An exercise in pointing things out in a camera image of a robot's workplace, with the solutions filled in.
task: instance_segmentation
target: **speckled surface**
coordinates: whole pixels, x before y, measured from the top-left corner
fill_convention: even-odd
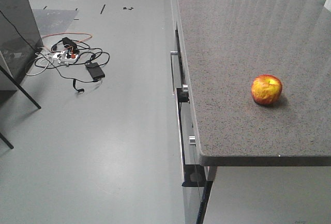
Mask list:
[[[178,0],[200,164],[331,165],[331,13],[316,0]],[[271,107],[253,79],[283,83]]]

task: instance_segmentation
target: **grey floor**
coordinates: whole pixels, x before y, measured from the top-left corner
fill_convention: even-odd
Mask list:
[[[168,0],[30,2],[78,8],[67,31],[92,33],[111,60],[102,84],[78,83],[83,94],[50,70],[22,84],[41,110],[20,92],[0,106],[15,146],[0,142],[0,223],[184,223]],[[61,72],[90,79],[84,67]]]

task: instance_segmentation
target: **metal handle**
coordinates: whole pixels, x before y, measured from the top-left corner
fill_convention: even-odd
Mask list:
[[[172,77],[172,92],[173,92],[173,94],[174,94],[174,91],[175,91],[175,83],[174,83],[174,68],[173,68],[172,56],[178,56],[178,52],[176,52],[176,51],[171,51],[171,52],[170,52],[171,77]]]
[[[180,115],[182,102],[179,101],[179,94],[182,92],[181,88],[176,88],[174,91],[176,99],[176,111],[177,111],[177,123],[178,123],[178,133],[179,133],[179,142],[180,142],[180,157],[182,159],[182,178],[183,178],[183,187],[201,187],[206,182],[206,175],[204,167],[201,165],[187,165],[185,163],[185,154],[184,154],[184,140],[183,140],[183,128],[182,128],[182,118]]]
[[[188,144],[189,145],[196,145],[195,136],[189,136],[188,137]]]
[[[182,91],[188,93],[188,85],[187,84],[182,85]]]

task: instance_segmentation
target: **apple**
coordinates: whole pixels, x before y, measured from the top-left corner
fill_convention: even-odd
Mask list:
[[[252,83],[252,97],[258,104],[269,105],[278,100],[282,88],[280,80],[275,76],[259,75]]]

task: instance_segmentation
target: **white cable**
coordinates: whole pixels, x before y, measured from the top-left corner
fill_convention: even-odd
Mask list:
[[[42,53],[42,52],[39,52],[39,53],[35,53],[36,55],[37,55],[37,57],[35,58],[35,61],[38,61],[38,60],[40,60],[41,58],[43,58],[42,60],[40,60],[40,62],[39,62],[39,66],[42,66],[42,67],[44,67],[44,69],[43,70],[41,70],[40,72],[38,72],[38,73],[36,73],[36,74],[28,74],[28,73],[25,73],[27,76],[29,76],[29,77],[33,77],[33,76],[37,76],[37,75],[39,75],[39,74],[42,74],[45,70],[47,70],[47,68],[51,65],[51,63],[53,63],[54,62],[54,59],[53,59],[53,57],[51,56],[51,59],[52,59],[52,62],[50,62],[50,55],[53,55],[53,53],[51,53],[51,52],[44,52],[44,53]],[[47,61],[47,65],[42,65],[41,63],[43,62],[43,61]]]

